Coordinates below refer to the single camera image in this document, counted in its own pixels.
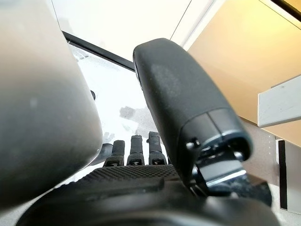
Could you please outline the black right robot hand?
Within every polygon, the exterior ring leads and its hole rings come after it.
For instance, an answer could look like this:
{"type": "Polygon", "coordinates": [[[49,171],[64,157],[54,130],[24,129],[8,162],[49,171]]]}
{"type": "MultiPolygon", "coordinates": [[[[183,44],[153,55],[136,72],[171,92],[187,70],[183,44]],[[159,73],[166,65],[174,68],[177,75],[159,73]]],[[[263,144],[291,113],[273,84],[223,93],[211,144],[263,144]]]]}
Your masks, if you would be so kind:
{"type": "Polygon", "coordinates": [[[38,199],[19,226],[277,226],[266,181],[242,162],[251,137],[212,79],[167,39],[138,45],[133,63],[157,133],[149,163],[124,146],[77,182],[38,199]]]}

